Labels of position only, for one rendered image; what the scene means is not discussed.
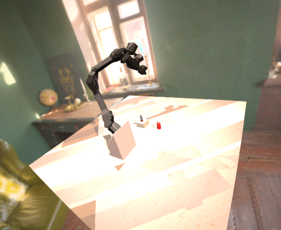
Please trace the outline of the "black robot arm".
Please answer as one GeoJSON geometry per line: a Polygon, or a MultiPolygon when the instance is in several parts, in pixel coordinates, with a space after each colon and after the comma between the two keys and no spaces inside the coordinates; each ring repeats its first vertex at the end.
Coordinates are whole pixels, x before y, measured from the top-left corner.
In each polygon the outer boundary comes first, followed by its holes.
{"type": "Polygon", "coordinates": [[[133,62],[133,57],[131,55],[134,55],[136,63],[140,65],[140,62],[143,61],[144,58],[143,55],[136,53],[137,48],[138,46],[134,42],[128,42],[126,48],[116,48],[106,59],[91,67],[88,78],[86,79],[86,84],[93,91],[93,94],[98,102],[98,106],[101,110],[104,128],[108,128],[112,134],[114,134],[121,126],[114,121],[114,115],[112,114],[112,111],[107,109],[101,96],[98,85],[98,74],[101,70],[119,60],[120,63],[126,63],[127,65],[130,65],[133,62]]]}

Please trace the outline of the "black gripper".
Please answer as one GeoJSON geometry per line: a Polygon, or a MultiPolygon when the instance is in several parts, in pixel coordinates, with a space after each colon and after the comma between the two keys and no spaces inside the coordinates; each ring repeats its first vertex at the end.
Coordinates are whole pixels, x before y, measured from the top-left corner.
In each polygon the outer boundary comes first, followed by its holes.
{"type": "Polygon", "coordinates": [[[136,59],[133,58],[133,62],[130,64],[130,65],[127,65],[126,66],[132,70],[136,70],[138,71],[138,73],[140,73],[141,75],[146,75],[146,70],[147,70],[147,66],[145,65],[138,65],[136,63],[136,59]]]}

